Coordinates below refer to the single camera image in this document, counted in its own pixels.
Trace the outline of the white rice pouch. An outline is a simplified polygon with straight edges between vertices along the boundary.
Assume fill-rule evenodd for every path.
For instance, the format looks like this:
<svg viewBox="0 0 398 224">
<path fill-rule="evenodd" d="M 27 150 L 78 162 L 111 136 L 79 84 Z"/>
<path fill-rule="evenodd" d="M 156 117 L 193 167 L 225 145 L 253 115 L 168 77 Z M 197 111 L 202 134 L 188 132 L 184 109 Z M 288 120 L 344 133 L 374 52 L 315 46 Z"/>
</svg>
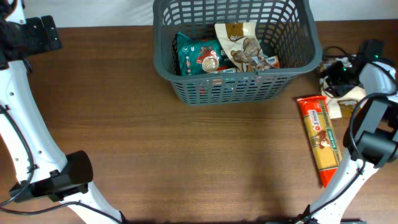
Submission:
<svg viewBox="0 0 398 224">
<path fill-rule="evenodd" d="M 344 67 L 352 69 L 353 66 L 347 57 L 344 58 L 329 58 L 323 61 L 319 66 L 319 76 L 320 76 L 320 93 L 322 96 L 326 97 L 326 104 L 329 110 L 329 115 L 331 119 L 338 118 L 349 118 L 360 100 L 366 96 L 364 88 L 359 84 L 349 91 L 345 96 L 331 96 L 325 91 L 325 70 L 333 63 L 341 61 Z"/>
</svg>

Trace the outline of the orange San Remo spaghetti pack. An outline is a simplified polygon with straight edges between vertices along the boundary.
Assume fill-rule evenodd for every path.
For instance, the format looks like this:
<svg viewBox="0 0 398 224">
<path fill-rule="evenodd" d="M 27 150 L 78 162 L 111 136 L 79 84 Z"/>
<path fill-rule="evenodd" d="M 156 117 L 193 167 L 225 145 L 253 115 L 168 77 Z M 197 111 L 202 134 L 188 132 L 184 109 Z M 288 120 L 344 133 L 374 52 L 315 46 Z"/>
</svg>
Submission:
<svg viewBox="0 0 398 224">
<path fill-rule="evenodd" d="M 323 187 L 332 180 L 342 155 L 324 96 L 297 100 Z"/>
</svg>

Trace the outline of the multicolour tissue multipack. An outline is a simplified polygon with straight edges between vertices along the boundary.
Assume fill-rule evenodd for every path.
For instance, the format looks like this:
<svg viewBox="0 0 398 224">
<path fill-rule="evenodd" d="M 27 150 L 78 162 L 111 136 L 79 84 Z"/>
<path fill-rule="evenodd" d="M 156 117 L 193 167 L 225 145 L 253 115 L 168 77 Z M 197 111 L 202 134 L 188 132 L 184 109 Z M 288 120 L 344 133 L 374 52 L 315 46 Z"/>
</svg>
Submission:
<svg viewBox="0 0 398 224">
<path fill-rule="evenodd" d="M 226 68 L 222 70 L 217 70 L 215 74 L 221 73 L 237 73 L 237 72 L 256 72 L 256 71 L 264 71 L 268 69 L 280 68 L 279 58 L 277 56 L 273 57 L 253 57 L 254 65 L 250 63 L 243 63 L 242 68 L 243 71 L 239 68 Z"/>
</svg>

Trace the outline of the beige brown nut pouch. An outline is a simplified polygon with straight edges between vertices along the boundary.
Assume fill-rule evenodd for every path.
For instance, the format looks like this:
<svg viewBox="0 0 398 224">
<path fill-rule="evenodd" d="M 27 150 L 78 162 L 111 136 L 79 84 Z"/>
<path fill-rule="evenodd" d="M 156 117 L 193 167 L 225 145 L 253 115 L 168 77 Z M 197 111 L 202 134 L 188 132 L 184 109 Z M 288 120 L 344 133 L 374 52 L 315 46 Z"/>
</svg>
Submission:
<svg viewBox="0 0 398 224">
<path fill-rule="evenodd" d="M 254 65 L 253 57 L 267 56 L 256 37 L 256 23 L 215 24 L 218 41 L 229 59 L 242 71 L 243 63 Z"/>
</svg>

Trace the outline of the green Nescafe coffee bag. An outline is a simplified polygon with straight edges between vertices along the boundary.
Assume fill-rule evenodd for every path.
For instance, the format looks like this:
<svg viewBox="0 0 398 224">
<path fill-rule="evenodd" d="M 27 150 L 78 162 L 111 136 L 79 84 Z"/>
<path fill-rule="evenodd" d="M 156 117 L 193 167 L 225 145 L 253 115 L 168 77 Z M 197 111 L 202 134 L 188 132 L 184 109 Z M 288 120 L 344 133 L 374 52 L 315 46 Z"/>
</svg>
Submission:
<svg viewBox="0 0 398 224">
<path fill-rule="evenodd" d="M 181 76 L 238 71 L 218 40 L 193 40 L 181 32 L 176 34 L 176 38 Z"/>
</svg>

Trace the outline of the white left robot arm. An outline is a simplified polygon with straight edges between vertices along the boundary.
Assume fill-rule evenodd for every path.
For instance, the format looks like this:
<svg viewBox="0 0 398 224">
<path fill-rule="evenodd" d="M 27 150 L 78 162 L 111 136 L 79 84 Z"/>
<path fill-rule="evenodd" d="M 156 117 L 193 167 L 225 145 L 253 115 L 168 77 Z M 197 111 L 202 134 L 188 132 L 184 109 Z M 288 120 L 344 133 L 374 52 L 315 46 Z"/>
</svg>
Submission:
<svg viewBox="0 0 398 224">
<path fill-rule="evenodd" d="M 49 198 L 51 210 L 72 209 L 85 223 L 127 223 L 93 182 L 85 151 L 64 154 L 49 133 L 34 101 L 28 75 L 31 55 L 60 50 L 52 16 L 25 18 L 23 0 L 1 0 L 1 137 L 16 171 L 17 183 L 6 205 Z"/>
</svg>

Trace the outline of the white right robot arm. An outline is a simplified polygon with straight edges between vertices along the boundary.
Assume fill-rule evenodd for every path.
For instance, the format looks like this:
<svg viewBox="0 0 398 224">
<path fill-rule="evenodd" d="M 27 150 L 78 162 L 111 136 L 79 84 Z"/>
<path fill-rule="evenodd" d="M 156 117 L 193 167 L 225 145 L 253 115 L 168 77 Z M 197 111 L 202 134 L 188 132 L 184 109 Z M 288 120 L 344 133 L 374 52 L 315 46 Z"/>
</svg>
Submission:
<svg viewBox="0 0 398 224">
<path fill-rule="evenodd" d="M 367 40 L 356 59 L 363 64 L 359 81 L 366 96 L 355 107 L 345 134 L 343 162 L 320 198 L 297 223 L 340 223 L 364 183 L 397 159 L 397 81 L 380 53 L 380 40 Z"/>
</svg>

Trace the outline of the grey plastic basket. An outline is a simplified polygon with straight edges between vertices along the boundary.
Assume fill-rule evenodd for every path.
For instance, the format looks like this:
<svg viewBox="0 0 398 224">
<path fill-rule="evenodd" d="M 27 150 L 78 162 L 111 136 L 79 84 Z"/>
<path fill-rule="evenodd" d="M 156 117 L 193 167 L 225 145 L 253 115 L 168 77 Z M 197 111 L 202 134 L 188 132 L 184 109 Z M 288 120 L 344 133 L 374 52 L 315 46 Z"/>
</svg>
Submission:
<svg viewBox="0 0 398 224">
<path fill-rule="evenodd" d="M 308 1 L 209 0 L 153 3 L 154 67 L 178 98 L 191 106 L 275 98 L 297 75 L 314 70 L 322 48 Z M 177 33 L 193 40 L 215 39 L 215 24 L 253 22 L 264 53 L 280 68 L 243 73 L 183 76 Z"/>
</svg>

